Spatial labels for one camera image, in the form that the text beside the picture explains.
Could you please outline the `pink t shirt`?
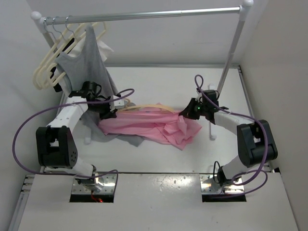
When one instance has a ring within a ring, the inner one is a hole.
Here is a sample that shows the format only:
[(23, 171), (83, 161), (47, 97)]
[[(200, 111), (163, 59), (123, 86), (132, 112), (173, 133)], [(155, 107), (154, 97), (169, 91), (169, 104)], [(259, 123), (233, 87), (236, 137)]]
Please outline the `pink t shirt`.
[(179, 115), (179, 112), (154, 108), (119, 112), (115, 118), (101, 120), (98, 127), (105, 135), (135, 135), (180, 150), (192, 143), (202, 129), (198, 122)]

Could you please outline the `beige plastic hanger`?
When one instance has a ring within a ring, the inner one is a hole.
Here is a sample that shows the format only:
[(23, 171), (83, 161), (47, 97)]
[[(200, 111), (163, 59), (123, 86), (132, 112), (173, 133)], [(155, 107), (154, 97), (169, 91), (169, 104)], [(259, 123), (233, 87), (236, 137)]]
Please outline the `beige plastic hanger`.
[(131, 103), (131, 101), (128, 98), (126, 98), (125, 100), (128, 102), (128, 104), (124, 108), (119, 109), (118, 110), (119, 112), (136, 111), (136, 110), (144, 109), (144, 108), (157, 108), (157, 109), (160, 109), (160, 111), (167, 111), (167, 112), (171, 112), (171, 113), (174, 113), (176, 111), (172, 107), (169, 107), (169, 106), (166, 106), (166, 105), (163, 105), (163, 104), (160, 104), (160, 103), (158, 103), (158, 104), (130, 105), (129, 103)]

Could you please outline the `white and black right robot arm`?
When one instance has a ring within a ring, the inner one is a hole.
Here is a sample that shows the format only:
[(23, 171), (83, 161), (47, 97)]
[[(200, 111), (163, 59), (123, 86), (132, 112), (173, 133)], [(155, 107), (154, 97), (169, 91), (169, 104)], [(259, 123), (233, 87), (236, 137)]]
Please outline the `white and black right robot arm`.
[(266, 120), (232, 113), (227, 107), (220, 107), (216, 90), (198, 91), (180, 115), (191, 120), (205, 117), (211, 124), (223, 127), (237, 137), (237, 156), (228, 164), (220, 166), (216, 176), (220, 186), (234, 184), (234, 180), (251, 173), (251, 182), (261, 172), (264, 164), (278, 156), (278, 150)]

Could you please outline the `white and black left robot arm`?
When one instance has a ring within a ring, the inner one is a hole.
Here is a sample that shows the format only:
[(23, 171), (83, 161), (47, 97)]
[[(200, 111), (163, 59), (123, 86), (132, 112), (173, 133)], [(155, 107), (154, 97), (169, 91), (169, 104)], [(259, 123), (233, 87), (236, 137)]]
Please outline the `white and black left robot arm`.
[(72, 91), (66, 99), (65, 106), (56, 118), (46, 127), (39, 127), (36, 131), (38, 162), (43, 167), (63, 170), (77, 176), (78, 184), (86, 187), (98, 186), (103, 178), (98, 177), (96, 167), (84, 162), (78, 157), (77, 147), (72, 132), (78, 121), (90, 110), (101, 115), (115, 115), (115, 107), (110, 104), (87, 104), (99, 102), (100, 99), (110, 100), (100, 93), (102, 87), (86, 81), (80, 90)]

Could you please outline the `grey shirt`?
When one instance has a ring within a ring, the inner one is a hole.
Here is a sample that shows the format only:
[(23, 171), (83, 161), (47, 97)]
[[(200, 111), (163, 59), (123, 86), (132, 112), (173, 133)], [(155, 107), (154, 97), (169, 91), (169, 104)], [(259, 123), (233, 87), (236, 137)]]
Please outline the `grey shirt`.
[[(80, 90), (85, 81), (90, 81), (102, 87), (102, 95), (106, 98), (118, 94), (116, 85), (101, 58), (92, 25), (86, 26), (85, 32), (85, 42), (80, 53), (76, 57), (72, 57), (65, 52), (60, 53), (55, 59), (57, 69), (66, 73), (64, 80), (70, 87), (69, 91)], [(108, 142), (118, 138), (135, 147), (144, 141), (142, 137), (134, 135), (104, 135), (98, 127), (100, 119), (96, 112), (89, 110), (85, 112), (82, 115), (82, 122), (91, 129), (93, 138), (97, 141)]]

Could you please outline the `cream hanger with grey shirt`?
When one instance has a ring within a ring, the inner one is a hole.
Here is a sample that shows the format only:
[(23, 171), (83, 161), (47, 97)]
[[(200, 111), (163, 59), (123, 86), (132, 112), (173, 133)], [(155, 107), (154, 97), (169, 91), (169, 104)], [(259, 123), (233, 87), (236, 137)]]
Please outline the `cream hanger with grey shirt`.
[(69, 53), (62, 52), (55, 60), (58, 65), (54, 76), (59, 77), (65, 73), (59, 82), (64, 82), (69, 91), (80, 89), (86, 81), (109, 88), (112, 86), (109, 73), (99, 54), (95, 25), (87, 25), (85, 37)]

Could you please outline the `cream hanger far left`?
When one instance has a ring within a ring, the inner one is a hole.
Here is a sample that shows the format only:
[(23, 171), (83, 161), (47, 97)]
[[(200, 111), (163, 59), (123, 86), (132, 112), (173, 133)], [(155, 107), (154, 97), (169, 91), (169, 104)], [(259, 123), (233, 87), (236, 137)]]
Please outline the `cream hanger far left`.
[(67, 29), (59, 31), (53, 24), (57, 18), (43, 17), (36, 11), (32, 12), (30, 17), (50, 47), (45, 57), (33, 72), (33, 84), (38, 90), (41, 90), (49, 86), (50, 77), (47, 77), (47, 80), (45, 80), (44, 75), (49, 69), (52, 69), (50, 65), (54, 63), (70, 39), (66, 36), (68, 34)]

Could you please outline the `cream hanger with black garment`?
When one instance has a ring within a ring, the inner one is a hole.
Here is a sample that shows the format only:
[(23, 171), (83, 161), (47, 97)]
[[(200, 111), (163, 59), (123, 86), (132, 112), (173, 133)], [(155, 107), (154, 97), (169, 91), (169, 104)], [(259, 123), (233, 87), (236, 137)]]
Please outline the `cream hanger with black garment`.
[(74, 48), (78, 42), (85, 37), (86, 33), (80, 34), (79, 32), (86, 26), (86, 23), (81, 23), (76, 30), (71, 30), (72, 24), (74, 22), (71, 21), (72, 17), (66, 18), (49, 18), (46, 17), (42, 21), (43, 29), (47, 33), (52, 33), (47, 30), (48, 25), (58, 25), (64, 24), (65, 30), (60, 33), (60, 37), (56, 38), (53, 41), (53, 46), (47, 55), (43, 58), (38, 68), (34, 71), (33, 74), (33, 82), (37, 89), (46, 89), (49, 86), (54, 87), (58, 84), (61, 78), (65, 75), (65, 73), (60, 74), (59, 77), (53, 76), (52, 70), (57, 67), (57, 63), (55, 62), (56, 58), (62, 53), (68, 53), (72, 48)]

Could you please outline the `white clothes rack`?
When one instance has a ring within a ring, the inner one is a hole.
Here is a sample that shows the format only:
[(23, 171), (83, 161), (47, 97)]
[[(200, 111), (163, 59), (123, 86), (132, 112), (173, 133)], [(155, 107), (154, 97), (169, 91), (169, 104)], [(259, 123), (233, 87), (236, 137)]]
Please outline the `white clothes rack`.
[(240, 6), (211, 8), (211, 9), (195, 9), (195, 10), (175, 10), (175, 11), (158, 11), (158, 12), (138, 12), (138, 13), (112, 13), (112, 14), (96, 14), (96, 15), (82, 15), (82, 16), (67, 16), (57, 17), (55, 19), (43, 17), (39, 12), (32, 12), (30, 18), (44, 35), (45, 40), (49, 46), (54, 45), (53, 39), (50, 37), (50, 31), (47, 30), (49, 25), (66, 25), (78, 23), (92, 23), (92, 22), (108, 22), (108, 21), (125, 21), (137, 19), (150, 18), (167, 18), (167, 17), (181, 17), (181, 16), (196, 16), (196, 15), (212, 15), (212, 14), (232, 14), (239, 15), (239, 21), (232, 39), (232, 43), (228, 52), (227, 60), (221, 74), (217, 91), (222, 92), (229, 68), (231, 66), (234, 53), (239, 42), (247, 15), (249, 14), (254, 2), (252, 0), (244, 0)]

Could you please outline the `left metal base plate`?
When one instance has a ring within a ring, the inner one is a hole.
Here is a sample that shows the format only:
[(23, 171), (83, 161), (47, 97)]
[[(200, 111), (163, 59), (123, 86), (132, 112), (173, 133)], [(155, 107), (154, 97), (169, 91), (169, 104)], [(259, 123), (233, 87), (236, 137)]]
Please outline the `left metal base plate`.
[(111, 195), (115, 192), (116, 186), (116, 173), (109, 173), (93, 179), (74, 178), (71, 193), (78, 195), (90, 195), (91, 193)]

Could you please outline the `metal base plate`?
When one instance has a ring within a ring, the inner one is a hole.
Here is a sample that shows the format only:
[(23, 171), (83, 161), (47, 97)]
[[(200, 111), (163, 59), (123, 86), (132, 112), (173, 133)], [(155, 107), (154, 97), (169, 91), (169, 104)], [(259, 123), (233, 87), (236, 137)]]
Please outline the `metal base plate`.
[(220, 186), (214, 181), (212, 174), (200, 174), (202, 195), (225, 195), (244, 193), (244, 186), (224, 185)]
[(111, 195), (115, 192), (116, 186), (116, 173), (109, 173), (93, 179), (74, 178), (71, 193), (78, 195), (90, 195), (91, 193)]

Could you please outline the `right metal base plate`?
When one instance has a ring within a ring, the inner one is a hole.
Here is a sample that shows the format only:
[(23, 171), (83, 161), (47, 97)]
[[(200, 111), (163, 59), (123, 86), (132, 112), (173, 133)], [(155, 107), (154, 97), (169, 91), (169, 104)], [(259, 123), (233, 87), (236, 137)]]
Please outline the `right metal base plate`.
[(200, 174), (202, 195), (225, 195), (244, 193), (244, 186), (224, 185), (220, 186), (214, 181), (212, 174)]

